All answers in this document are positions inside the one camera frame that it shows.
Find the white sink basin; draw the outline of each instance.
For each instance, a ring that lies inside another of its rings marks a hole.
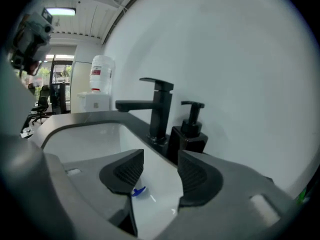
[[[132,197],[135,223],[140,239],[153,239],[178,212],[183,195],[177,168],[145,145],[125,126],[104,123],[68,128],[54,134],[44,152],[57,155],[62,163],[100,158],[132,149],[144,149],[143,173]]]

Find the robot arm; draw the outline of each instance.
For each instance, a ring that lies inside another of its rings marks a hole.
[[[50,51],[53,31],[52,15],[43,8],[41,15],[34,12],[21,21],[13,39],[11,65],[28,75],[35,76]]]

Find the blue object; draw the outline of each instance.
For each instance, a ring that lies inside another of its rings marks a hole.
[[[141,189],[136,189],[136,188],[134,188],[133,189],[133,194],[132,194],[132,196],[133,197],[137,197],[137,196],[139,196],[144,190],[146,189],[146,187],[144,186],[143,188],[141,188]]]

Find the office chair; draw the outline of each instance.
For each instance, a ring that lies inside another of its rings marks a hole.
[[[32,118],[34,119],[32,121],[32,125],[35,125],[35,122],[40,119],[40,123],[42,124],[42,118],[49,118],[46,116],[45,111],[47,111],[49,104],[48,104],[48,97],[50,95],[50,89],[49,85],[44,85],[41,88],[39,100],[38,100],[38,106],[34,107],[31,111],[35,111],[36,115],[32,115]]]
[[[34,86],[33,83],[29,83],[29,84],[28,84],[28,90],[29,90],[33,95],[35,95],[36,87]]]

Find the black soap dispenser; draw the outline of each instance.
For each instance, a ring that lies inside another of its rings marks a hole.
[[[194,101],[181,101],[181,105],[191,105],[189,119],[184,119],[182,126],[172,127],[167,149],[167,158],[178,164],[178,150],[188,150],[202,153],[208,141],[208,136],[201,132],[202,124],[197,122],[200,109],[205,104]]]

